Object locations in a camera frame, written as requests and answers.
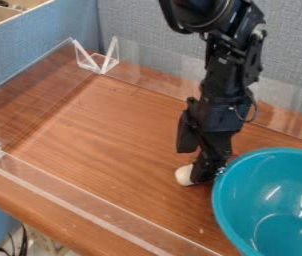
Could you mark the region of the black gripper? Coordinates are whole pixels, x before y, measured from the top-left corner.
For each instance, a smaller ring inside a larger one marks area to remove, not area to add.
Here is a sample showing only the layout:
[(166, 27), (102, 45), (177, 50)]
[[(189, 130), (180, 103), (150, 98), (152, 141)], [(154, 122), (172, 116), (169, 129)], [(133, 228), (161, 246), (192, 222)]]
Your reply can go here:
[(201, 84), (199, 98), (186, 99), (177, 123), (176, 152), (192, 153), (199, 149), (189, 174), (193, 184), (212, 180), (225, 166), (232, 156), (232, 137), (243, 124), (255, 119), (256, 110), (251, 90), (239, 87)]

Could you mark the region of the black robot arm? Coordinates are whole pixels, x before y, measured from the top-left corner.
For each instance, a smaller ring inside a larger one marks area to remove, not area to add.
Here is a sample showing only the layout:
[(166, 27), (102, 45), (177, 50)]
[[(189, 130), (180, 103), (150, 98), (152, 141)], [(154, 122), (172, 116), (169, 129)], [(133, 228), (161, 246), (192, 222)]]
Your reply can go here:
[(256, 118), (249, 85), (263, 71), (265, 21), (252, 0), (157, 1), (172, 31), (195, 33), (205, 42), (200, 96), (186, 99), (176, 134), (176, 151), (199, 153), (193, 163), (174, 171), (177, 183), (191, 186), (212, 180), (224, 169), (232, 136)]

